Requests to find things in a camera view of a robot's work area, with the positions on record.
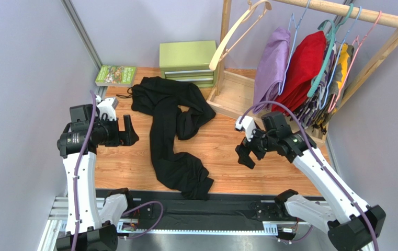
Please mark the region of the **black trousers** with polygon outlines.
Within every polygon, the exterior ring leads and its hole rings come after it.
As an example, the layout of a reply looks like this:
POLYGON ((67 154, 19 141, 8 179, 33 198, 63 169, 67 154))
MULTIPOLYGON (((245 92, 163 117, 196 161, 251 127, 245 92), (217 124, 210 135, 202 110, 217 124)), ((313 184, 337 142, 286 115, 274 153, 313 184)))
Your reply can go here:
POLYGON ((133 111, 152 116, 150 154, 157 180, 178 190, 185 199, 207 200, 214 180, 201 159, 188 152, 174 152, 174 139, 194 137, 216 113, 199 87, 161 77, 144 77, 128 89, 133 111))

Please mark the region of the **cream plastic hanger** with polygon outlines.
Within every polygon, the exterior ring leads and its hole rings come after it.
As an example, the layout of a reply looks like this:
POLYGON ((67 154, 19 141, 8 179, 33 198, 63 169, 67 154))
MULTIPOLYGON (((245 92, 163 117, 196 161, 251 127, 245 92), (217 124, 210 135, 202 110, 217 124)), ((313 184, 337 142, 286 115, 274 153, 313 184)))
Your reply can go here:
POLYGON ((209 69, 216 70, 218 64, 223 61, 226 56, 233 50, 233 48, 248 34, 249 31, 253 29, 255 25, 265 16, 265 14, 272 10, 272 5, 268 0, 257 1, 254 4, 251 1, 248 1, 248 10, 235 22, 235 24, 228 30, 223 39, 221 39, 219 46, 217 47, 210 63, 209 69), (235 34, 238 27, 248 21, 252 15, 255 13, 258 7, 262 7, 263 10, 256 18, 256 20, 251 24, 251 26, 231 45, 229 46, 229 42, 233 35, 235 34))

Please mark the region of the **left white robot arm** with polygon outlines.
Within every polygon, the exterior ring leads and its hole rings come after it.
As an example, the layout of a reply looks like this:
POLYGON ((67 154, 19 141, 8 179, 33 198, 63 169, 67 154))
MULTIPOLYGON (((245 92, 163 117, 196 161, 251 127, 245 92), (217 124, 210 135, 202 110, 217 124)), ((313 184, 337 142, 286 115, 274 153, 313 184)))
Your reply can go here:
POLYGON ((97 207, 95 165, 97 148, 132 146, 139 140, 129 115, 119 129, 116 103, 103 100, 96 105, 70 108, 71 122, 57 141, 67 178, 68 214, 65 236, 56 240, 57 250, 116 250, 117 225, 128 207, 127 188, 117 189, 97 207))

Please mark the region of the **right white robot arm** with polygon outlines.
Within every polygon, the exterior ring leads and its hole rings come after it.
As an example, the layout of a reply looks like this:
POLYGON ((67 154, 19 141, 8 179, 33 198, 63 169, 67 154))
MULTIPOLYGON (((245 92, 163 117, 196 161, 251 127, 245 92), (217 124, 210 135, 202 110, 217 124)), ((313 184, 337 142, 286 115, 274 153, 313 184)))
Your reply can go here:
POLYGON ((252 169, 255 162, 250 153, 261 160, 266 153, 275 152, 304 173, 327 204, 322 206, 289 189, 274 198, 276 215, 308 222, 326 233, 337 250, 378 250, 385 211, 350 189, 305 131, 293 132, 282 113, 271 112, 261 120, 263 129, 250 116, 237 119, 235 129, 245 133, 235 149, 238 163, 252 169))

